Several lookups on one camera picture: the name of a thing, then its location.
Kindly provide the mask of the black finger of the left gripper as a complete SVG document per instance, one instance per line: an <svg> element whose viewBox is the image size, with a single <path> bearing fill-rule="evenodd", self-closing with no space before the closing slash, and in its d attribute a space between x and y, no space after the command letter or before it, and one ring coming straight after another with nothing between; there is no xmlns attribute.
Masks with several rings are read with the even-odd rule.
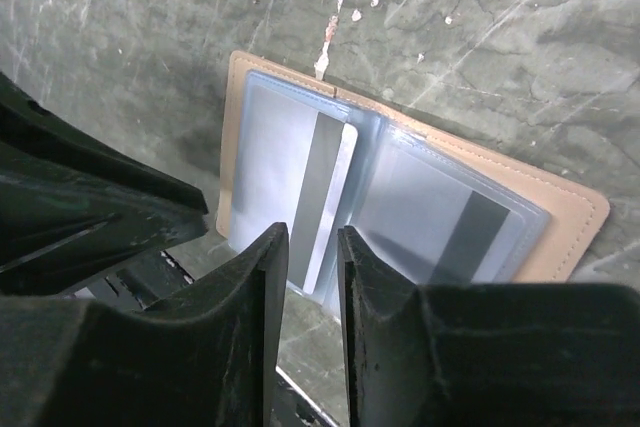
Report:
<svg viewBox="0 0 640 427"><path fill-rule="evenodd" d="M35 158L206 214L202 191L129 158L44 109L1 76L1 141Z"/></svg>
<svg viewBox="0 0 640 427"><path fill-rule="evenodd" d="M122 262L203 236L207 213L3 144L1 292L70 292Z"/></svg>

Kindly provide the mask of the beige leather card holder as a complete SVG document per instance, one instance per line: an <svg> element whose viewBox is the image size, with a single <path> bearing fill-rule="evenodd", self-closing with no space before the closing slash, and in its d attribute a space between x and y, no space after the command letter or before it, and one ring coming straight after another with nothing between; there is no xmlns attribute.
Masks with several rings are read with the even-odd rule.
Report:
<svg viewBox="0 0 640 427"><path fill-rule="evenodd" d="M606 197L379 102L255 55L230 57L216 227L241 251L275 222L290 234L318 114L357 128L358 139L316 289L339 311L337 232L353 226L385 262L375 238L395 225L408 189L403 161L425 162L507 207L510 214L468 283L563 282L610 212Z"/></svg>

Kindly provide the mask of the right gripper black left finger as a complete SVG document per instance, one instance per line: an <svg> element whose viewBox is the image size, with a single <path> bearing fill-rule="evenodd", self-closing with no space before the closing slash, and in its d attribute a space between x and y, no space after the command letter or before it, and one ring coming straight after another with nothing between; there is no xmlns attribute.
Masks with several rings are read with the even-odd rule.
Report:
<svg viewBox="0 0 640 427"><path fill-rule="evenodd" d="M289 257L276 222L141 312L96 300L1 301L5 426L265 426Z"/></svg>

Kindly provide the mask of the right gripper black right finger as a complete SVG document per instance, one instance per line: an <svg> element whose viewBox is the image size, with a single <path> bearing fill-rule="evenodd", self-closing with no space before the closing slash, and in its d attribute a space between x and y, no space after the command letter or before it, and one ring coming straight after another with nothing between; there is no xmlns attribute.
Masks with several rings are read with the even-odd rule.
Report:
<svg viewBox="0 0 640 427"><path fill-rule="evenodd" d="M635 426L639 294L604 284L412 283L338 233L353 426Z"/></svg>

